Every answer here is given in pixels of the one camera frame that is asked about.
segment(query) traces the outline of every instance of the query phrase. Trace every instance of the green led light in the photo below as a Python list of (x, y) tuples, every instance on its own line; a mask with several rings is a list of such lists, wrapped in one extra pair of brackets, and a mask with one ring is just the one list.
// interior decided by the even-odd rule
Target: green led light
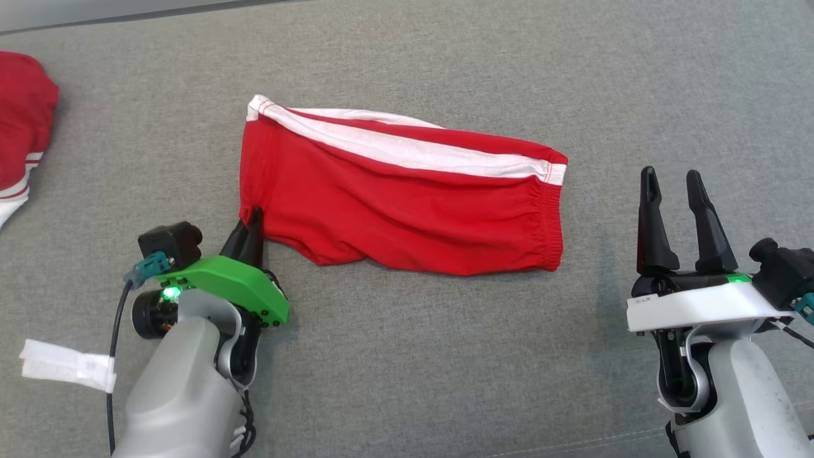
[(751, 283), (752, 279), (746, 274), (735, 274), (727, 277), (729, 283)]
[(165, 301), (175, 302), (178, 299), (178, 296), (181, 296), (181, 289), (171, 286), (162, 291), (161, 295), (164, 296)]

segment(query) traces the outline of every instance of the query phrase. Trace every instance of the white velcro strap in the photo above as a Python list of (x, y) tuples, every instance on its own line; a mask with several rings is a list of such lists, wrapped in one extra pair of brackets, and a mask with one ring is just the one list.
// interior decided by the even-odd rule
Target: white velcro strap
[(116, 384), (114, 358), (107, 355), (80, 353), (63, 346), (26, 339), (20, 358), (23, 360), (23, 377), (69, 381), (106, 393), (112, 393)]

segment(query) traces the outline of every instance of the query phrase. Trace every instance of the cable connector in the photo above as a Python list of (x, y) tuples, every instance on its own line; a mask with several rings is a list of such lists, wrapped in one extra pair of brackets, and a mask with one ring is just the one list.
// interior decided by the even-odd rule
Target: cable connector
[(807, 323), (814, 325), (814, 293), (808, 293), (800, 299), (794, 299), (791, 306)]
[(167, 258), (163, 251), (157, 251), (143, 260), (136, 262), (133, 270), (128, 272), (123, 280), (133, 284), (133, 289), (141, 288), (145, 282), (156, 275), (161, 275), (173, 266), (175, 260)]

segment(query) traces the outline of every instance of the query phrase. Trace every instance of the red garment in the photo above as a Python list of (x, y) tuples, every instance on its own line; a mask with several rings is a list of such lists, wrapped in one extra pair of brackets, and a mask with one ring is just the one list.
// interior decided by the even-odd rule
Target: red garment
[(525, 140), (256, 96), (240, 216), (261, 206), (266, 236), (319, 265), (371, 258), (452, 275), (554, 271), (566, 164)]
[(59, 89), (34, 58), (0, 51), (0, 227), (28, 199)]

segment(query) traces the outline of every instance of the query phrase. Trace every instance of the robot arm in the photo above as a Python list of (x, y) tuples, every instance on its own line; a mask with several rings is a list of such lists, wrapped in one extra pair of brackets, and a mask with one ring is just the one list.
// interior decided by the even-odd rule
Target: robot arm
[(687, 189), (700, 258), (694, 271), (682, 272), (667, 242), (655, 171), (642, 170), (641, 277), (628, 300), (628, 329), (649, 332), (659, 349), (656, 384), (673, 413), (671, 444), (680, 458), (814, 457), (777, 373), (751, 341), (768, 320), (808, 318), (814, 253), (762, 240), (750, 253), (761, 272), (737, 272), (698, 172), (687, 175)]
[(262, 212), (238, 222), (220, 255), (200, 258), (189, 223), (139, 237), (145, 258), (171, 260), (163, 290), (138, 296), (133, 326), (163, 339), (130, 392), (114, 458), (241, 456), (254, 441), (248, 387), (262, 329), (285, 323), (288, 301), (262, 267)]

